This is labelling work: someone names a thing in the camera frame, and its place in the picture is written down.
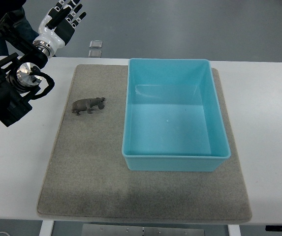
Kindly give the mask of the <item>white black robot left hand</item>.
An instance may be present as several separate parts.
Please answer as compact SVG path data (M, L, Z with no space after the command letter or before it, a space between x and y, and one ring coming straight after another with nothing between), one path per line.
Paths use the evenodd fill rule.
M81 12L79 0L60 0L43 18L38 28L39 36L33 45L48 58L53 57L58 49L65 47L71 40L75 28L85 18Z

